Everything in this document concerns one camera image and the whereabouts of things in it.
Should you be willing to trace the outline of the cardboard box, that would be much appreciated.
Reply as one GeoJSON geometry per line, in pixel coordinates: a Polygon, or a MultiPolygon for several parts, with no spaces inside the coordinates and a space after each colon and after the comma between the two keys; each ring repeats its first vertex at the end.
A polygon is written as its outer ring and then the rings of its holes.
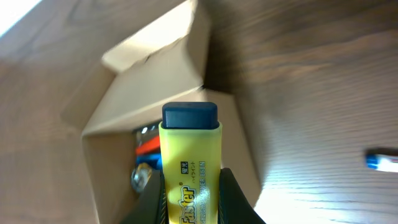
{"type": "Polygon", "coordinates": [[[1,222],[119,223],[141,209],[133,130],[170,101],[212,101],[222,166],[261,185],[234,98],[205,89],[198,1],[43,1],[1,38],[1,222]]]}

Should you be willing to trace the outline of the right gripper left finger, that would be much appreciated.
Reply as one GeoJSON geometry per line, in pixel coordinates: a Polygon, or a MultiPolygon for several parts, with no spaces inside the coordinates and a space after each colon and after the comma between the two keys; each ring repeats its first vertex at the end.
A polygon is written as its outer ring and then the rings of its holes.
{"type": "Polygon", "coordinates": [[[167,197],[164,175],[155,170],[137,205],[123,218],[120,224],[168,224],[167,197]]]}

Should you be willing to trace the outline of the yellow highlighter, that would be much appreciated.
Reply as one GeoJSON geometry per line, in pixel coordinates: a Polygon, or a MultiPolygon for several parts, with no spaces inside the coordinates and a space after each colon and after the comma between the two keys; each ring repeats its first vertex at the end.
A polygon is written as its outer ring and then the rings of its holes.
{"type": "Polygon", "coordinates": [[[169,223],[217,223],[222,137],[217,105],[166,103],[159,136],[169,223]]]}

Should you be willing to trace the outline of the blue plastic case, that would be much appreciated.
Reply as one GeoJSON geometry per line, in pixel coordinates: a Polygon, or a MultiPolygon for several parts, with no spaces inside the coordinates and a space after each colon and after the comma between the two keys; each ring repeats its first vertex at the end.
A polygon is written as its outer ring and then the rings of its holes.
{"type": "Polygon", "coordinates": [[[136,164],[146,163],[155,170],[162,170],[162,158],[160,153],[143,154],[136,157],[136,164]]]}

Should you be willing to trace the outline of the correction tape dispenser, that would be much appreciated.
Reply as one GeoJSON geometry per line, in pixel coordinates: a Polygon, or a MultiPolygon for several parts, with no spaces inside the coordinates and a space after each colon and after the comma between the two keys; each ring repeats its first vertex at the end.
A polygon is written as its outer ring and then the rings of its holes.
{"type": "Polygon", "coordinates": [[[137,192],[140,194],[145,186],[147,185],[151,175],[152,175],[153,168],[143,162],[140,163],[133,171],[131,174],[131,186],[137,192]]]}

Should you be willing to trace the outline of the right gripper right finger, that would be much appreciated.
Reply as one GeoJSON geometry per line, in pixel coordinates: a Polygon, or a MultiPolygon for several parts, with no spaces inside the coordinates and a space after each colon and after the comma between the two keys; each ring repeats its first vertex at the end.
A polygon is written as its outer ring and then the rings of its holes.
{"type": "Polygon", "coordinates": [[[218,224],[266,224],[250,206],[231,169],[219,177],[218,224]]]}

